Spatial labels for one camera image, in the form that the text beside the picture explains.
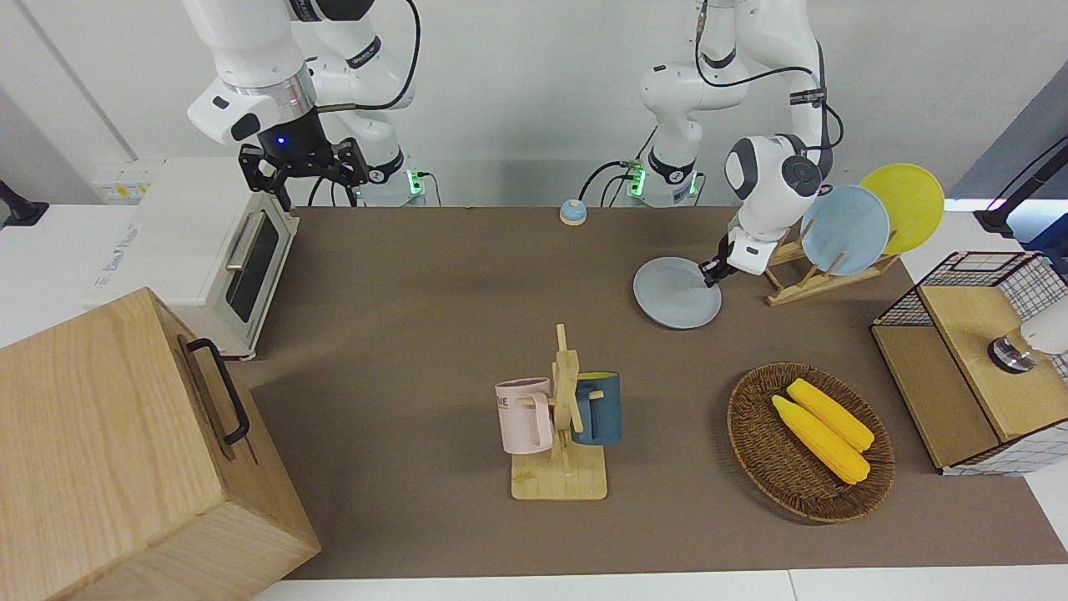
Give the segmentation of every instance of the wooden crate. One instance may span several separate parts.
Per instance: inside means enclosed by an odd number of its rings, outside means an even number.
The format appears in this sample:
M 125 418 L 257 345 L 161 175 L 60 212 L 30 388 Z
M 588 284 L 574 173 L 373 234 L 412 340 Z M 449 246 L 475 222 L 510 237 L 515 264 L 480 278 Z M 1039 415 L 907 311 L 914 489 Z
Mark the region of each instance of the wooden crate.
M 0 598 L 244 600 L 318 552 L 239 383 L 223 441 L 191 341 L 143 288 L 0 349 Z
M 1024 375 L 991 363 L 987 345 L 1020 317 L 998 287 L 921 285 L 933 326 L 876 326 L 879 344 L 936 468 L 967 464 L 1068 420 L 1068 388 L 1041 364 Z

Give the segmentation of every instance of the oven door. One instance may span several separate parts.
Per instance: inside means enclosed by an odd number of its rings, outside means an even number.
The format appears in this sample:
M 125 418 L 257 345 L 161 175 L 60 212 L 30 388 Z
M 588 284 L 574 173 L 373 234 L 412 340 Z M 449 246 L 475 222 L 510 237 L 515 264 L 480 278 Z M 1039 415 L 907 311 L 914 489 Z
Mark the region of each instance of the oven door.
M 222 285 L 213 303 L 217 319 L 229 332 L 239 334 L 239 345 L 223 349 L 225 354 L 247 355 L 254 350 L 289 250 L 295 221 L 269 195 L 253 194 L 223 264 Z

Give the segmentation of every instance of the woven basket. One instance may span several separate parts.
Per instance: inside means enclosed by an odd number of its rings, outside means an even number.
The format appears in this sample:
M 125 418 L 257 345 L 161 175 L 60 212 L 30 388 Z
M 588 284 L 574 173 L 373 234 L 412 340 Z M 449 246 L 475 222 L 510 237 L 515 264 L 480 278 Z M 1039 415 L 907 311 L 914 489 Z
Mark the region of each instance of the woven basket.
M 779 417 L 771 396 L 789 398 L 786 388 L 798 378 L 827 393 L 875 433 L 875 443 L 864 452 L 871 464 L 864 481 L 849 486 L 839 480 Z M 805 364 L 769 364 L 747 374 L 731 393 L 727 434 L 757 488 L 814 522 L 830 524 L 867 516 L 886 499 L 894 481 L 894 448 L 879 417 L 852 389 Z

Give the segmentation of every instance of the corn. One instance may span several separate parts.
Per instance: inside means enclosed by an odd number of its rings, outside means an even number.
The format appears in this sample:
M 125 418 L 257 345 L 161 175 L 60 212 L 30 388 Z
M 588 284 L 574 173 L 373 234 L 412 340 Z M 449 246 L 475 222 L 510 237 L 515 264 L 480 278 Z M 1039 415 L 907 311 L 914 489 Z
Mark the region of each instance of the corn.
M 786 392 L 795 402 L 819 418 L 835 434 L 842 437 L 843 441 L 849 443 L 849 446 L 861 453 L 871 448 L 871 443 L 875 442 L 871 430 L 819 389 L 798 378 L 786 388 Z
M 855 485 L 867 478 L 868 472 L 871 471 L 867 460 L 822 422 L 816 420 L 803 407 L 791 404 L 779 395 L 772 396 L 771 402 L 774 404 L 779 417 L 786 427 L 843 483 Z

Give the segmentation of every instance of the blue mug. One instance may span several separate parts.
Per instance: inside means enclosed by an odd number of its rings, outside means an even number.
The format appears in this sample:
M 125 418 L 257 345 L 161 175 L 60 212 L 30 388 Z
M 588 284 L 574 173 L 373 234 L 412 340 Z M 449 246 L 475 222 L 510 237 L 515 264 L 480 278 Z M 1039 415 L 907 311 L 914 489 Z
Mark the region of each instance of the blue mug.
M 571 427 L 571 440 L 580 445 L 611 445 L 623 438 L 619 375 L 586 371 L 579 375 L 575 398 L 582 416 L 582 432 Z

